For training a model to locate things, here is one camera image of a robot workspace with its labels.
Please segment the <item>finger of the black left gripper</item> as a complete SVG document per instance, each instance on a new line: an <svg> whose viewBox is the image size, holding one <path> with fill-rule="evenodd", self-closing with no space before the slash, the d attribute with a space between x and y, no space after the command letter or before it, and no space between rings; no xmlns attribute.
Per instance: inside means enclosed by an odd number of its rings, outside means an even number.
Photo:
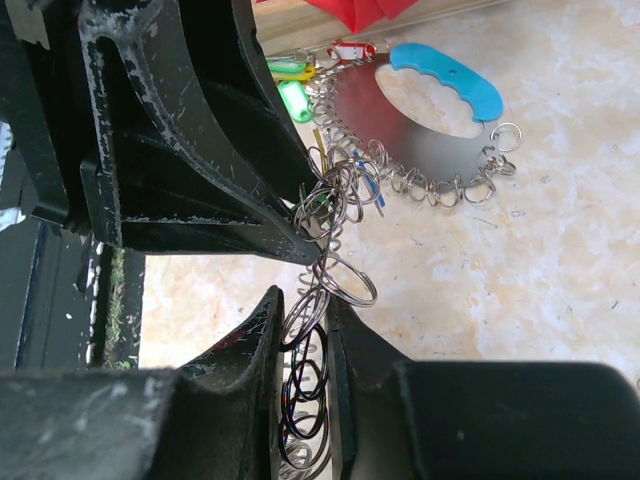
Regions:
<svg viewBox="0 0 640 480"><path fill-rule="evenodd" d="M307 150L267 67L249 1L179 3L206 101L232 146L290 202L315 185Z"/></svg>

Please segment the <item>steel key ring disc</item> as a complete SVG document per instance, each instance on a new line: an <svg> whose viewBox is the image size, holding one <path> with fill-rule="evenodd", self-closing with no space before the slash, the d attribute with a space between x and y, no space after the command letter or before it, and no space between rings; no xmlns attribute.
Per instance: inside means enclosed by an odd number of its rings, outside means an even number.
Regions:
<svg viewBox="0 0 640 480"><path fill-rule="evenodd" d="M364 219L354 154L334 146L326 151L323 175L320 154L309 150L317 176L314 186L300 187L294 226L301 238L318 247L319 256L299 277L298 299L285 316L280 350L285 356L280 390L278 450L281 479L315 479L331 459L329 420L329 345L325 323L332 298L369 307L377 290L367 274L343 259L338 250L348 223Z"/></svg>

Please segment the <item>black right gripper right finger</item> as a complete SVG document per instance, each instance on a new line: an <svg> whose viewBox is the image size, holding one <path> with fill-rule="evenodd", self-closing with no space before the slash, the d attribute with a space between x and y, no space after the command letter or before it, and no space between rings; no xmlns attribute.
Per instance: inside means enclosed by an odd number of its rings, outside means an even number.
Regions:
<svg viewBox="0 0 640 480"><path fill-rule="evenodd" d="M639 399L582 362L417 361L328 307L336 479L635 479Z"/></svg>

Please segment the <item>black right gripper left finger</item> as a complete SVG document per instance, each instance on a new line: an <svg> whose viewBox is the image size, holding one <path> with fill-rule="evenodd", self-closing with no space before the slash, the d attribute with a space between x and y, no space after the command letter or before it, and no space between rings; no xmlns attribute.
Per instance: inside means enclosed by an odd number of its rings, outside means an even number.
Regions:
<svg viewBox="0 0 640 480"><path fill-rule="evenodd" d="M5 479L274 479L284 295L176 369L1 376Z"/></svg>

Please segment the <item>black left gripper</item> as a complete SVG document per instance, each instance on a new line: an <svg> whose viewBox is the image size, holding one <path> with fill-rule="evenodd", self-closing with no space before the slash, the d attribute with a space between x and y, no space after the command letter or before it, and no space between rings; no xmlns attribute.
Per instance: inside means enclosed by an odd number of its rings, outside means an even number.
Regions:
<svg viewBox="0 0 640 480"><path fill-rule="evenodd" d="M2 2L1 118L35 188L32 214L146 254L308 265L319 249L297 232L294 203L206 101L180 2Z"/></svg>

